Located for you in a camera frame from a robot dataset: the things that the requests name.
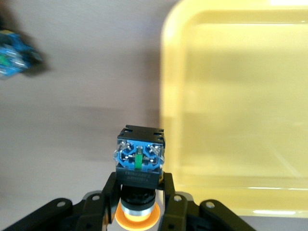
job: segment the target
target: orange ring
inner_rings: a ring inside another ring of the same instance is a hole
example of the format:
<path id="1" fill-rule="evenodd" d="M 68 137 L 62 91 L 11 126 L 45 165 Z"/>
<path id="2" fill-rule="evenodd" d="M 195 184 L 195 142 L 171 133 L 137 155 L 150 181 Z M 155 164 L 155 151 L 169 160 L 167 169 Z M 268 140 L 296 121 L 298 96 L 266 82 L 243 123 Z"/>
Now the orange ring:
<path id="1" fill-rule="evenodd" d="M 160 216 L 160 208 L 155 202 L 154 209 L 150 215 L 131 216 L 124 213 L 121 203 L 119 203 L 115 213 L 115 219 L 122 228 L 128 231 L 144 231 L 150 229 L 157 223 Z"/>

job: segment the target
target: gray floor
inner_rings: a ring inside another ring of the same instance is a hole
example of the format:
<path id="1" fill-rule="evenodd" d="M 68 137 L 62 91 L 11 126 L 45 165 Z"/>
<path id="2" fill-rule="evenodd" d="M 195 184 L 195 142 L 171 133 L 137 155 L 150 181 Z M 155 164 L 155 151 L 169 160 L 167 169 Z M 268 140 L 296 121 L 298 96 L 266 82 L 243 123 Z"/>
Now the gray floor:
<path id="1" fill-rule="evenodd" d="M 160 32 L 175 3 L 0 2 L 7 26 L 28 37 L 47 67 L 0 82 L 0 229 L 54 198 L 77 203 L 101 189 L 115 170 L 120 130 L 158 126 Z M 244 219 L 258 230 L 308 225 Z"/>

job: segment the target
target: blurred blue object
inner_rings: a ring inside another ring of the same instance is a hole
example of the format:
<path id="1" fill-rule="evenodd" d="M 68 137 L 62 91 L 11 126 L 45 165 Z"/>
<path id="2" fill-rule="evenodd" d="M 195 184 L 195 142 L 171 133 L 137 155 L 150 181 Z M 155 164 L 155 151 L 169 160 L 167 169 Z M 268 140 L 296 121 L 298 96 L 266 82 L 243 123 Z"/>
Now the blurred blue object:
<path id="1" fill-rule="evenodd" d="M 0 78 L 7 79 L 41 63 L 33 47 L 22 42 L 20 35 L 0 30 Z"/>

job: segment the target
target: yellow bin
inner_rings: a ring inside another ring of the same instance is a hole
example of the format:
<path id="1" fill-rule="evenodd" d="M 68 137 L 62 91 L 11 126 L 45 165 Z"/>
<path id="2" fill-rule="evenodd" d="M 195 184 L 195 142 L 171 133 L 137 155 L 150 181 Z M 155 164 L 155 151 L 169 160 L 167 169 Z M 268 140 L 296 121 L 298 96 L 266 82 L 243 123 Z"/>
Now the yellow bin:
<path id="1" fill-rule="evenodd" d="M 161 70 L 176 189 L 238 215 L 308 217 L 308 1 L 180 1 Z"/>

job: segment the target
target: yellow plastic tray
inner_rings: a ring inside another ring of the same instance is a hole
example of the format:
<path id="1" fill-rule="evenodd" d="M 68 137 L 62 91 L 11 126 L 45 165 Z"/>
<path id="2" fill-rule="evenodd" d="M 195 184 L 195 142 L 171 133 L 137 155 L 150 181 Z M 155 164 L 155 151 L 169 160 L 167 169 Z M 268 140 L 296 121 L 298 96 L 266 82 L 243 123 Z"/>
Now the yellow plastic tray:
<path id="1" fill-rule="evenodd" d="M 168 16 L 164 170 L 196 203 L 308 217 L 307 3 L 183 0 Z"/>

